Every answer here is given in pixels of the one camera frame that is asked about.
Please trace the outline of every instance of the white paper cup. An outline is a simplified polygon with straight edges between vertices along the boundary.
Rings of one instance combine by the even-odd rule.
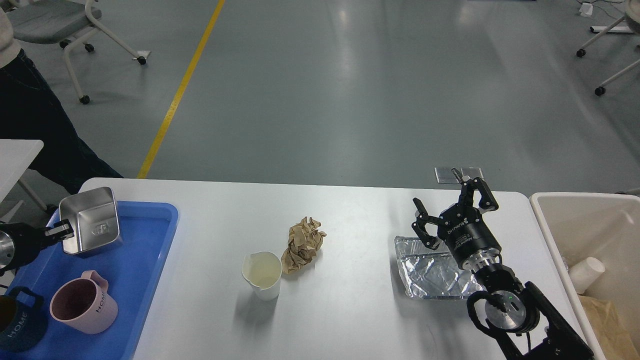
[[[244,257],[242,276],[262,300],[273,300],[280,294],[280,258],[268,251],[256,252]]]
[[[578,294],[584,293],[604,273],[604,264],[596,258],[586,258],[569,268],[569,277]]]

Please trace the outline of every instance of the crumpled brown paper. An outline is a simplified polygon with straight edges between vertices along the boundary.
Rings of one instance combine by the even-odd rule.
[[[607,360],[640,360],[611,301],[578,296]]]
[[[324,231],[318,231],[320,221],[307,217],[299,223],[289,228],[289,246],[284,251],[280,260],[282,261],[282,271],[291,274],[309,264],[317,255],[322,246]]]

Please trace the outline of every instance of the dark blue mug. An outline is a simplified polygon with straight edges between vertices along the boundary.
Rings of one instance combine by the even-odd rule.
[[[32,307],[16,299],[20,292],[35,299]],[[42,339],[47,331],[47,317],[40,310],[43,303],[40,295],[23,286],[16,286],[9,294],[0,296],[0,349],[21,352]]]

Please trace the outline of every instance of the person's leg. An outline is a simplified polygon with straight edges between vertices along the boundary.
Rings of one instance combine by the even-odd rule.
[[[78,137],[60,101],[24,51],[0,69],[0,88],[0,136],[44,142],[30,168],[69,193],[77,193],[92,177],[122,177]]]

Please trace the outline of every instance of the trash bin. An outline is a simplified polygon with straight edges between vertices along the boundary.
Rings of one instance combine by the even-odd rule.
[[[640,348],[640,198],[604,193],[535,193],[529,199],[586,341],[605,360],[563,258],[569,267],[589,256],[606,271],[584,293],[613,302]]]

